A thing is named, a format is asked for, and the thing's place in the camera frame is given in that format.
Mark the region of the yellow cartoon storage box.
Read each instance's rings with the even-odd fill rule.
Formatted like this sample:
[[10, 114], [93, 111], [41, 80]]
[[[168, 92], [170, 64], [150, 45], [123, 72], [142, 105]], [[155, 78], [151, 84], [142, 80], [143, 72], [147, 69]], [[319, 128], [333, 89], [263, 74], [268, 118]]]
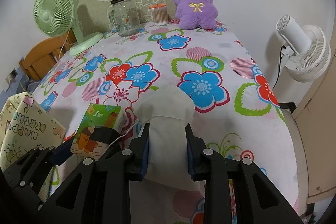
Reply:
[[1, 170], [35, 147], [57, 147], [65, 133], [66, 128], [28, 92], [9, 97], [1, 110]]

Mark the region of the white face mask pack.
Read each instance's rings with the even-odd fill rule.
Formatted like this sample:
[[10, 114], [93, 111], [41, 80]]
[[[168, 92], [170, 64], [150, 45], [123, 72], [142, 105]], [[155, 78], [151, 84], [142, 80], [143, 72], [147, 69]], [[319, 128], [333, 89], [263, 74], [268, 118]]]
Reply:
[[139, 121], [149, 124], [147, 180], [181, 190], [199, 189], [187, 166], [185, 127], [194, 112], [193, 100], [173, 85], [160, 87], [135, 108]]

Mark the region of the floral tablecloth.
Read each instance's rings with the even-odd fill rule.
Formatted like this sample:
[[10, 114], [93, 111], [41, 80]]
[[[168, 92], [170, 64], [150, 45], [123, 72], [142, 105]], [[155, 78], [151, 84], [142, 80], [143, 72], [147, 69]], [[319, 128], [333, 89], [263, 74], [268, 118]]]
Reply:
[[159, 88], [174, 85], [194, 102], [192, 129], [222, 156], [252, 159], [293, 207], [297, 163], [285, 117], [271, 85], [224, 24], [181, 30], [177, 21], [147, 24], [129, 38], [107, 33], [91, 49], [65, 55], [34, 91], [34, 99], [70, 138], [91, 103], [121, 106], [121, 145], [138, 135], [134, 109]]

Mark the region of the wooden bed headboard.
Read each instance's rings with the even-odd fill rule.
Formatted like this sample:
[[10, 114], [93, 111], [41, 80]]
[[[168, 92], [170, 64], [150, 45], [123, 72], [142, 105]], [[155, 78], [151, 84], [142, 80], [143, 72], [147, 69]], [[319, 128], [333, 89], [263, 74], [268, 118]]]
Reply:
[[19, 65], [30, 79], [42, 80], [76, 42], [72, 30], [62, 36], [45, 39], [34, 46], [26, 57], [19, 61]]

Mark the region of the white standing fan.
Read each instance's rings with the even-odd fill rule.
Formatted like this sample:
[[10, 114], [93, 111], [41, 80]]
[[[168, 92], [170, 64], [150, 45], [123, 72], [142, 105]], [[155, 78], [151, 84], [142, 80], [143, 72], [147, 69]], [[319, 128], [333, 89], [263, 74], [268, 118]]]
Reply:
[[276, 31], [284, 40], [278, 54], [276, 79], [283, 70], [300, 83], [313, 82], [325, 73], [331, 47], [319, 26], [300, 26], [294, 17], [285, 14], [278, 20]]

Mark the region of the green desk fan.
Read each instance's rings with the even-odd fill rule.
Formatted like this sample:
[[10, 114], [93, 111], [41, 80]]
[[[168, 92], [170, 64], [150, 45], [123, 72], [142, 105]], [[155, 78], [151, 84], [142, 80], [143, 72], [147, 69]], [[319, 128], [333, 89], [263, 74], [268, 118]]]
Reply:
[[77, 15], [78, 0], [35, 0], [34, 22], [49, 37], [62, 36], [73, 31], [76, 43], [70, 48], [70, 55], [76, 56], [98, 43], [104, 35], [94, 32], [83, 35]]

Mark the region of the glass mason jar mug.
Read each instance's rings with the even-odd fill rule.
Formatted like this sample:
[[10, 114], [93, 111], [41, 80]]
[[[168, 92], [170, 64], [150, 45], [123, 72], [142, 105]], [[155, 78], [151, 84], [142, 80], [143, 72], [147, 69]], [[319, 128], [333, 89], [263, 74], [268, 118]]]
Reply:
[[111, 0], [109, 19], [121, 37], [133, 36], [139, 32], [141, 23], [133, 0]]

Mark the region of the cotton swab container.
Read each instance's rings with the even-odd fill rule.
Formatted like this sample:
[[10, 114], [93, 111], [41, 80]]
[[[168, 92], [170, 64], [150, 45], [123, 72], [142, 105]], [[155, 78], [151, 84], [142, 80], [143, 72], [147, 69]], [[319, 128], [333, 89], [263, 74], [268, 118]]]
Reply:
[[169, 22], [169, 15], [165, 4], [153, 5], [148, 8], [151, 20], [155, 26], [164, 26]]

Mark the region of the purple plush bunny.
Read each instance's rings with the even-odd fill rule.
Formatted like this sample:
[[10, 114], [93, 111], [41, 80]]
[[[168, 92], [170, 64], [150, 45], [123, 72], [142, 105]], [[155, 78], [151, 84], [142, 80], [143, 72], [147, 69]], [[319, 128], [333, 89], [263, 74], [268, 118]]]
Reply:
[[177, 5], [175, 17], [179, 19], [180, 29], [209, 30], [217, 26], [218, 10], [213, 0], [173, 0], [173, 2]]

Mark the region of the wall power socket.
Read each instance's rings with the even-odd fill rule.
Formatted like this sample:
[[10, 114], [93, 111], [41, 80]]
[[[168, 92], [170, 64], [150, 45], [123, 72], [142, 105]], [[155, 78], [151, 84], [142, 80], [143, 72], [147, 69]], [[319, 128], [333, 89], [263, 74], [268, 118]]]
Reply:
[[6, 82], [11, 85], [11, 83], [15, 80], [15, 78], [17, 77], [18, 72], [16, 69], [13, 69], [10, 74], [6, 77]]

